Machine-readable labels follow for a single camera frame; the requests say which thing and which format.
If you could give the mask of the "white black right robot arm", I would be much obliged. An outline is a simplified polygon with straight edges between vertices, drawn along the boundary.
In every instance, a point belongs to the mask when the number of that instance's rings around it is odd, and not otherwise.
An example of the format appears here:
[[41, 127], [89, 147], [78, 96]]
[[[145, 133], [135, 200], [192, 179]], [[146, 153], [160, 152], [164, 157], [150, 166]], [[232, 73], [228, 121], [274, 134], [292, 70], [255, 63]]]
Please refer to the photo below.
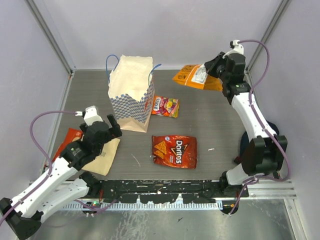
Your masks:
[[257, 106], [250, 85], [244, 81], [246, 58], [242, 53], [220, 52], [204, 66], [210, 77], [222, 81], [222, 93], [239, 115], [247, 136], [247, 144], [242, 144], [240, 156], [235, 159], [236, 167], [219, 178], [220, 193], [232, 197], [245, 183], [271, 178], [279, 171], [288, 141], [270, 126]]

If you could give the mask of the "colourful candy bag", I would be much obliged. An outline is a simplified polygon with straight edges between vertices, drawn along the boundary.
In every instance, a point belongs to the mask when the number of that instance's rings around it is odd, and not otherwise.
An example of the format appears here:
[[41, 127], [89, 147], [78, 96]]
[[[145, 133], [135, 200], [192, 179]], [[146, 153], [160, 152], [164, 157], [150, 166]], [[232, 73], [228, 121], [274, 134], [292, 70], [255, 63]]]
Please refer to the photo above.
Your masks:
[[175, 98], [164, 96], [155, 96], [153, 99], [153, 107], [151, 114], [177, 118], [179, 115], [180, 101]]

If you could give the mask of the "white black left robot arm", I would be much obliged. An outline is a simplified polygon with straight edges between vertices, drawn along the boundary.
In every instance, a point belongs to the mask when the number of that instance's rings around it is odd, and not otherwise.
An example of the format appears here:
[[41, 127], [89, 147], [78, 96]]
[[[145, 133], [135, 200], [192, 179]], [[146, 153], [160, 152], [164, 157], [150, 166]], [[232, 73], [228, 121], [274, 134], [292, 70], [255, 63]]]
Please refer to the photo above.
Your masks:
[[88, 171], [65, 188], [59, 191], [56, 188], [99, 156], [106, 143], [122, 136], [114, 116], [109, 114], [107, 119], [108, 123], [99, 115], [85, 118], [80, 126], [83, 137], [67, 144], [51, 168], [19, 195], [1, 199], [1, 222], [6, 222], [18, 239], [31, 237], [50, 215], [68, 202], [99, 195], [101, 183]]

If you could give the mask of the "orange chips bag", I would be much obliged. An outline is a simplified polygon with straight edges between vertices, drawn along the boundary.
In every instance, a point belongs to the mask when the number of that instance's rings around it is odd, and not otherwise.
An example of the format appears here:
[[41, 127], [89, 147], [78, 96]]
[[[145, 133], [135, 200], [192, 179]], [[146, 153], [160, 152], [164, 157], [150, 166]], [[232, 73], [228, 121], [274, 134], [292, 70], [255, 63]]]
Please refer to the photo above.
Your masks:
[[222, 83], [218, 78], [207, 74], [204, 64], [185, 65], [172, 80], [182, 86], [199, 90], [210, 90], [221, 92]]

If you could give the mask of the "red Doritos bag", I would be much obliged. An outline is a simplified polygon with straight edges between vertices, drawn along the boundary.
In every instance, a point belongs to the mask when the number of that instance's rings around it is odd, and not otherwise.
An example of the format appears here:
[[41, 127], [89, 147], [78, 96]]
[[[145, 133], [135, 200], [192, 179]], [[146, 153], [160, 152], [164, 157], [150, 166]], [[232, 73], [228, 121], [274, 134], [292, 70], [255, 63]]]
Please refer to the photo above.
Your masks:
[[157, 165], [195, 169], [198, 162], [198, 144], [193, 136], [164, 135], [151, 137], [151, 153]]

